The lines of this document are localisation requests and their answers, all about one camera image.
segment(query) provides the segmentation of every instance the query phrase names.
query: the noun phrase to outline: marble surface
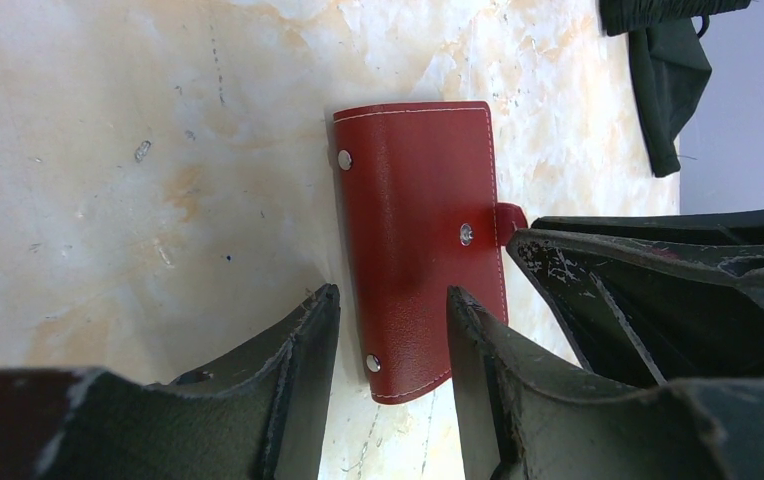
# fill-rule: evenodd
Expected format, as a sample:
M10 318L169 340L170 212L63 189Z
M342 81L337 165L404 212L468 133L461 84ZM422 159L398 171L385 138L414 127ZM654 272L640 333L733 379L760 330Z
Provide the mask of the marble surface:
M333 282L320 477L461 478L450 382L370 399L331 114L487 100L500 200L530 219L675 213L595 1L0 0L0 366L166 382ZM573 359L504 261L511 325Z

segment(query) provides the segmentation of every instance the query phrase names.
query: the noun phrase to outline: gray wall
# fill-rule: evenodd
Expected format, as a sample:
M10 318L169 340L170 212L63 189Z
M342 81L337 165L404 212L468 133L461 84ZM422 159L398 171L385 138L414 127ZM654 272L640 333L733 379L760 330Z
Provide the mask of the gray wall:
M713 16L702 43L713 72L680 136L682 213L764 208L764 1Z

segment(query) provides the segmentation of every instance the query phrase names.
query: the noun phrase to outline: stain on marble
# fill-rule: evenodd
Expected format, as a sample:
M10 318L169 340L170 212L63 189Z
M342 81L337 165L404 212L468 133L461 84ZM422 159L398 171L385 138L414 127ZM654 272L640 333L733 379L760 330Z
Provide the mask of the stain on marble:
M34 328L26 365L104 365L109 331L120 306L113 300L86 302Z
M211 54L214 55L214 68L217 70L217 97L220 99L220 105L226 106L226 99L223 98L223 72L220 70L220 58L217 57L217 39L214 38L214 25L209 25L211 30Z
M199 212L199 201L203 195L201 182L202 165L192 165L181 169L164 185L164 201L185 211L180 220L187 223Z

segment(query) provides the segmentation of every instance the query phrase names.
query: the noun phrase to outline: black fabric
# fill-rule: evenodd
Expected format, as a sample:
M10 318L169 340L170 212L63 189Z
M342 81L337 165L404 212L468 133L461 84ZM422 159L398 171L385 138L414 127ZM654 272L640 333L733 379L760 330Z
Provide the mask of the black fabric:
M678 172L674 140L712 75L691 19L630 32L629 69L653 174Z
M600 20L610 37L663 22L741 10L751 0L600 0Z

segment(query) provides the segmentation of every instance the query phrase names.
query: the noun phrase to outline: worn leather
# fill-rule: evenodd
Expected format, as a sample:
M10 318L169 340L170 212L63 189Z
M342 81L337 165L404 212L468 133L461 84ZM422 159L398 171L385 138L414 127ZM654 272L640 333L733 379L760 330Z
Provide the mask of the worn leather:
M389 104L335 114L350 261L373 399L398 404L450 377L447 287L508 323L484 102ZM463 224L473 240L460 240Z

